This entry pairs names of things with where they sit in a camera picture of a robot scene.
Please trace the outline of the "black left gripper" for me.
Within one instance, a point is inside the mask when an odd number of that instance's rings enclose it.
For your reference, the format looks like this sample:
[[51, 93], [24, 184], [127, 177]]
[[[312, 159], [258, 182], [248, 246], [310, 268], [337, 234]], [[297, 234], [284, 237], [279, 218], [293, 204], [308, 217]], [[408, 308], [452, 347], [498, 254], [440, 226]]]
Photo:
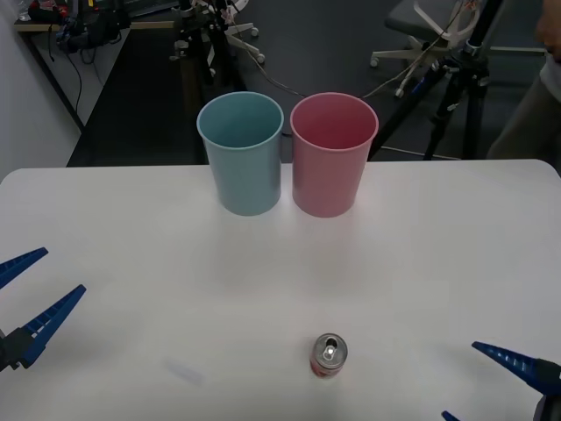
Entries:
[[[47, 254], [48, 251], [41, 247], [2, 262], [0, 264], [0, 289]], [[4, 371], [8, 367], [13, 370], [18, 367], [29, 368], [34, 364], [86, 290], [86, 287], [80, 284], [27, 324], [9, 334], [1, 332], [1, 370]]]

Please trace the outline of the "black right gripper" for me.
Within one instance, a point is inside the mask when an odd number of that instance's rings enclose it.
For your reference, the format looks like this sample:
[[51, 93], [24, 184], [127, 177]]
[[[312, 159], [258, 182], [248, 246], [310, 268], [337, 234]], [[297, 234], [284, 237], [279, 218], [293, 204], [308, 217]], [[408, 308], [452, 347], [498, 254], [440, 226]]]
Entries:
[[[560, 366], [557, 363], [478, 341], [474, 341], [472, 347], [543, 395], [533, 421], [561, 421]], [[444, 421], [459, 421], [448, 411], [443, 411], [441, 416]]]

